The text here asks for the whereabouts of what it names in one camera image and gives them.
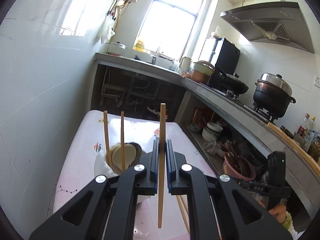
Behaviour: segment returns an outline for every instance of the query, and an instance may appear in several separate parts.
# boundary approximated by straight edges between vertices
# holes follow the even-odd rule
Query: stacked bowl
[[[212,142],[218,138],[223,130],[223,127],[220,125],[208,122],[207,127],[202,131],[202,138],[205,142]]]

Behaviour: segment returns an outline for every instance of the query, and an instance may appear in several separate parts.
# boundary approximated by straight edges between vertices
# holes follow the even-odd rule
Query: wooden chopstick
[[[124,111],[121,111],[121,167],[125,171],[125,156],[124,156]]]
[[[106,161],[111,165],[110,145],[109,145],[109,133],[108,133],[108,112],[103,111],[103,125],[104,125],[104,140],[106,143]]]
[[[188,205],[186,203],[186,200],[184,199],[184,197],[182,195],[179,195],[179,196],[180,196],[180,198],[182,200],[183,206],[186,209],[187,214],[189,215],[189,210],[188,210]]]
[[[189,225],[188,225],[188,222],[187,222],[187,219],[186,219],[186,215],[185,215],[185,213],[184,213],[184,211],[183,211],[183,207],[182,207],[182,204],[181,204],[181,200],[180,200],[180,198],[178,197],[178,195],[176,195],[176,197],[177,197],[178,205],[179,205],[179,208],[180,208],[180,212],[181,212],[181,215],[182,215],[184,224],[185,224],[185,226],[186,226],[186,229],[187,229],[188,233],[190,233]]]
[[[165,104],[160,105],[159,168],[158,168],[158,228],[162,227],[165,163]]]

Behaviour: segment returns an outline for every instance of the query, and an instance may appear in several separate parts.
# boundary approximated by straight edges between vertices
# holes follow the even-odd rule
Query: brown pot
[[[196,81],[198,83],[203,83],[203,84],[207,84],[210,76],[206,75],[206,74],[202,74],[196,70],[193,70],[191,72],[191,75],[190,75],[190,78],[193,80],[193,81]]]

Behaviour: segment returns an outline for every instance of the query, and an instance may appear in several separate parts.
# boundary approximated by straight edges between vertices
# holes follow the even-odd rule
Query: under-counter shelf
[[[190,141],[194,144],[194,146],[199,151],[199,153],[202,155],[202,157],[205,159],[205,161],[208,163],[208,165],[213,170],[213,172],[217,176],[223,174],[224,159],[217,154],[215,154],[214,156],[211,156],[203,149],[202,145],[204,143],[204,140],[202,138],[201,133],[192,132],[189,126],[186,124],[182,125],[181,128],[184,131],[184,133],[188,136]]]

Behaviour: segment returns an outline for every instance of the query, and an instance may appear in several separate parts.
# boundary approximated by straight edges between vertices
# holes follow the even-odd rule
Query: range hood vent
[[[220,17],[247,40],[276,43],[314,53],[308,26],[296,2],[266,2],[222,12]]]

